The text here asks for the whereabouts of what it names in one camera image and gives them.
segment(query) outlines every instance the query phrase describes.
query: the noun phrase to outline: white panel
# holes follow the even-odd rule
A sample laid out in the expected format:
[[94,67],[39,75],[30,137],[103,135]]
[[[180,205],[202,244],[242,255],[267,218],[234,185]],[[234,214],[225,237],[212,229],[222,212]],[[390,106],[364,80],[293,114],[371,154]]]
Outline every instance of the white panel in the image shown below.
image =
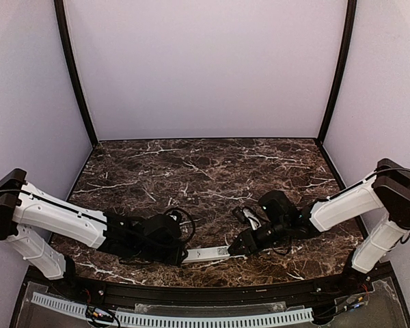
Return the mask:
[[[0,0],[0,179],[21,167],[64,198],[89,151],[53,1]],[[26,268],[0,242],[0,328],[9,326]]]
[[[326,148],[347,184],[389,157],[410,167],[410,0],[359,1]],[[366,217],[373,228],[381,213]],[[410,310],[410,241],[389,256]]]
[[101,139],[314,137],[345,0],[67,0]]

